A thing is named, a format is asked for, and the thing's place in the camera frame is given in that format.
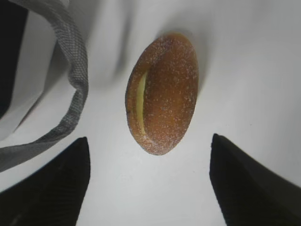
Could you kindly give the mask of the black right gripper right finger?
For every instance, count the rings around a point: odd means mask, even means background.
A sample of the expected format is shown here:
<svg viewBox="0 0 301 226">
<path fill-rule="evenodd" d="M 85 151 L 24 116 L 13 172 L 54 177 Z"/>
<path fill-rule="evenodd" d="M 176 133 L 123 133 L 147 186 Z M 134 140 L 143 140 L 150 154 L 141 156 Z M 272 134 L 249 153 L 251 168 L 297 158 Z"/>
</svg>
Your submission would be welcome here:
<svg viewBox="0 0 301 226">
<path fill-rule="evenodd" d="M 228 226 L 299 226 L 301 188 L 214 134 L 210 181 Z"/>
</svg>

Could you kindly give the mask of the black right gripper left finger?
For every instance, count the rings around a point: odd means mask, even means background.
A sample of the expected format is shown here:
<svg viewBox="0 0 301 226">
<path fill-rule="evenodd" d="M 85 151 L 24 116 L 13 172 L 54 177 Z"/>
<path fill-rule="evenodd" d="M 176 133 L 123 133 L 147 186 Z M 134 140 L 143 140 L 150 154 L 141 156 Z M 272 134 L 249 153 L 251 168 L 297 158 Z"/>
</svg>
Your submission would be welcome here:
<svg viewBox="0 0 301 226">
<path fill-rule="evenodd" d="M 0 193 L 2 226 L 74 226 L 90 180 L 86 137 Z"/>
</svg>

